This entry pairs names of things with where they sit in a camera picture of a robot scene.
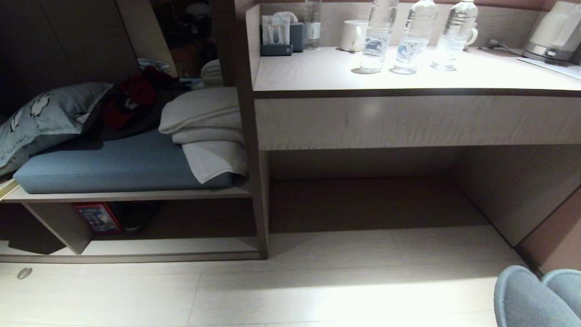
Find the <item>water bottle label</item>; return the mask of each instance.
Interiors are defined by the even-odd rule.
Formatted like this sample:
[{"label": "water bottle label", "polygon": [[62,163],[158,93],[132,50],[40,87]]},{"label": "water bottle label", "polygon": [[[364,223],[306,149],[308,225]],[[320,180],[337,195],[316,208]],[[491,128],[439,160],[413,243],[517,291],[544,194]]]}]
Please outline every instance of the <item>water bottle label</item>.
[{"label": "water bottle label", "polygon": [[307,23],[307,39],[321,38],[321,23]]}]

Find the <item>power cord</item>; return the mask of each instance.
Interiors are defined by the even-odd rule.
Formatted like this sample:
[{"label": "power cord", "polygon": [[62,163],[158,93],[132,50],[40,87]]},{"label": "power cord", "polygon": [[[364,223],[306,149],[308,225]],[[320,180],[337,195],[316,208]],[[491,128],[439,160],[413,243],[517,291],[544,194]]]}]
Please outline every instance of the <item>power cord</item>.
[{"label": "power cord", "polygon": [[511,48],[509,48],[506,45],[504,45],[504,43],[502,43],[499,40],[496,40],[494,38],[491,39],[490,41],[488,41],[488,44],[486,45],[486,48],[488,48],[488,49],[503,48],[506,51],[512,53],[513,55],[517,55],[517,56],[521,56],[522,55],[522,53],[512,50]]}]

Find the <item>tiled floor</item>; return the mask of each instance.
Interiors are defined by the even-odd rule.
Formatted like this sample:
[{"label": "tiled floor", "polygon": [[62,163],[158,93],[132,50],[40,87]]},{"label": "tiled floor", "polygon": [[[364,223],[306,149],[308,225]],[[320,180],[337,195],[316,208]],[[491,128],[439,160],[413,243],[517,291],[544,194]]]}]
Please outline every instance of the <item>tiled floor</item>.
[{"label": "tiled floor", "polygon": [[0,326],[495,327],[496,276],[524,265],[489,225],[274,234],[271,246],[268,261],[0,263]]}]

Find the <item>gray fabric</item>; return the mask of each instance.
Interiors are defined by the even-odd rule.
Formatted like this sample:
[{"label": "gray fabric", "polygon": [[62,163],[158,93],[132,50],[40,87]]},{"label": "gray fabric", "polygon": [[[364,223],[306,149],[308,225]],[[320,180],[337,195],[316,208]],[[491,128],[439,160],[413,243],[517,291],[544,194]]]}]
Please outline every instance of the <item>gray fabric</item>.
[{"label": "gray fabric", "polygon": [[0,126],[0,176],[20,168],[30,155],[81,134],[95,105],[112,87],[84,83],[40,94]]},{"label": "gray fabric", "polygon": [[201,185],[193,176],[185,154],[171,137],[152,130],[102,143],[102,148],[81,149],[63,144],[31,158],[14,175],[25,191],[91,193],[225,189],[232,175],[219,175]]},{"label": "gray fabric", "polygon": [[577,317],[581,318],[581,271],[554,270],[545,275],[541,282],[559,295]]},{"label": "gray fabric", "polygon": [[528,269],[508,267],[494,289],[499,327],[579,327],[581,320]]}]

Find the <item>paper sheet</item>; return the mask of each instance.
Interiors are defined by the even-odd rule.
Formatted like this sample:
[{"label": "paper sheet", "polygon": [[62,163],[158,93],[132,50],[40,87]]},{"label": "paper sheet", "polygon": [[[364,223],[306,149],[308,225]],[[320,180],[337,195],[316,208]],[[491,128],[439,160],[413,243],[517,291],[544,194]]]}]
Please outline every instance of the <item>paper sheet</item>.
[{"label": "paper sheet", "polygon": [[574,79],[581,80],[581,66],[575,66],[575,65],[557,66],[557,65],[549,65],[548,63],[544,63],[542,61],[529,59],[529,58],[517,58],[517,59],[520,61],[527,62],[527,63],[532,63],[533,65],[536,65],[539,67],[543,67],[543,68],[552,70],[553,72],[557,72],[557,73],[561,73],[561,74],[564,74],[567,76],[571,76]]}]

